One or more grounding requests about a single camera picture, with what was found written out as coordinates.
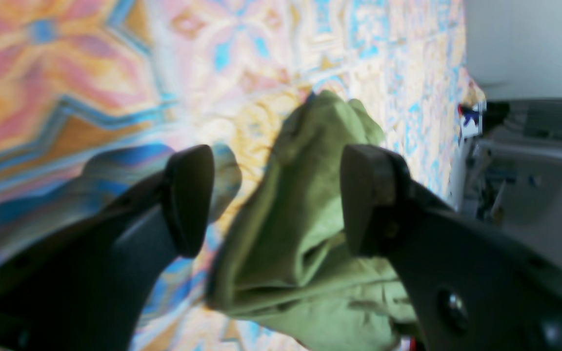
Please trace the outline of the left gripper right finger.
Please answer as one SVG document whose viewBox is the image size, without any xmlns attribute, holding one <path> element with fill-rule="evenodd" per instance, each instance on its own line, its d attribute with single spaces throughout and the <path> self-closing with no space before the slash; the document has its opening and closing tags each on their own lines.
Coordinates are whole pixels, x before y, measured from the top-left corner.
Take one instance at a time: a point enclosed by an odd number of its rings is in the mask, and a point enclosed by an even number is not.
<svg viewBox="0 0 562 351">
<path fill-rule="evenodd" d="M 456 213 L 401 155 L 345 146 L 341 197 L 350 252 L 392 264 L 427 351 L 562 351 L 562 269 Z"/>
</svg>

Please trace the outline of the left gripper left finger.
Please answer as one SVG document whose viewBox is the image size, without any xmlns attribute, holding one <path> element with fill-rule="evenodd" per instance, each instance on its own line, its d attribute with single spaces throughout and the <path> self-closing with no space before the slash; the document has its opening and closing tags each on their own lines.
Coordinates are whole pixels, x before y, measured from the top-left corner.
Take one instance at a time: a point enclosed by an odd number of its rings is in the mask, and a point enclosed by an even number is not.
<svg viewBox="0 0 562 351">
<path fill-rule="evenodd" d="M 0 266 L 0 347 L 126 351 L 159 275 L 200 253 L 214 176 L 210 146 L 174 153 L 100 213 Z"/>
</svg>

